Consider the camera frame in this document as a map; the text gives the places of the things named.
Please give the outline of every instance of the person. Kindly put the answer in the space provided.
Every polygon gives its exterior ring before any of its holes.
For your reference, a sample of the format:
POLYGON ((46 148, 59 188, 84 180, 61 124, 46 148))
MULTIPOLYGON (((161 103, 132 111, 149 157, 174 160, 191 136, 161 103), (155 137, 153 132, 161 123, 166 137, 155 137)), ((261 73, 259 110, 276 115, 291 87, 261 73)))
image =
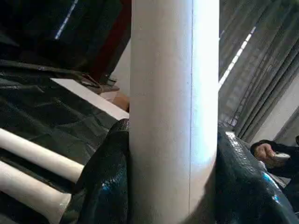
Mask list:
POLYGON ((281 190, 290 201, 294 211, 299 212, 299 147, 262 140, 253 144, 250 151, 257 160, 266 165, 269 173, 290 179, 281 190), (290 158, 287 161, 277 160, 276 153, 288 154, 290 158))

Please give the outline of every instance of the remote control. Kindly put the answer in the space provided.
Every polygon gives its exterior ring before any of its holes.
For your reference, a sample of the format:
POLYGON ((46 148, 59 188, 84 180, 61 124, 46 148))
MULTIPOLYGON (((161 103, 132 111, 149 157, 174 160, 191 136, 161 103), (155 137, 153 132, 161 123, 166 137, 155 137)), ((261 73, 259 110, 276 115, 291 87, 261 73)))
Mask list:
POLYGON ((286 153, 277 153, 275 154, 274 158, 277 159, 278 161, 284 162, 290 159, 290 155, 286 153))

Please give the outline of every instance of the pvc pipe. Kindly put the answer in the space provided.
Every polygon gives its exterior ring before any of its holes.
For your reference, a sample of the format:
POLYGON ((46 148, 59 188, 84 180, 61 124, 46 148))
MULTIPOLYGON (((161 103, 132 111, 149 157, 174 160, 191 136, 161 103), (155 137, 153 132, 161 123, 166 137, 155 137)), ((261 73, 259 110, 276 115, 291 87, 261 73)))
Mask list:
POLYGON ((0 147, 76 183, 84 166, 0 128, 0 147))
POLYGON ((71 194, 61 193, 35 178, 0 161, 0 191, 58 224, 71 201, 71 194))
POLYGON ((131 223, 214 223, 219 1, 133 1, 131 223))

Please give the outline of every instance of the red beam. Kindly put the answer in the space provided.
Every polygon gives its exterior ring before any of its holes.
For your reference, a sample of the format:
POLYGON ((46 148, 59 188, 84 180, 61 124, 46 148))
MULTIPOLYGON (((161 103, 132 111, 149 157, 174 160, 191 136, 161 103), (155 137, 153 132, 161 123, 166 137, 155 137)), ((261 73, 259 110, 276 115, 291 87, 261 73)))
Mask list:
POLYGON ((115 21, 108 38, 95 58, 91 67, 90 76, 99 81, 104 75, 107 67, 118 48, 132 17, 132 0, 120 0, 123 4, 122 10, 115 21))

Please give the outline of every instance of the hand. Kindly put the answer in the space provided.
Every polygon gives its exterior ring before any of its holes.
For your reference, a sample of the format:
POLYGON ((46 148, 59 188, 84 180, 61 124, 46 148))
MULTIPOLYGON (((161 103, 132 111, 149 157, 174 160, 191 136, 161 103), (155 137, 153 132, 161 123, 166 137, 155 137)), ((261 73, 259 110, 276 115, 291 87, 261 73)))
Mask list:
POLYGON ((271 145, 266 143, 255 148, 254 156, 257 160, 264 162, 268 168, 277 168, 285 165, 285 162, 275 159, 275 152, 272 150, 271 145))

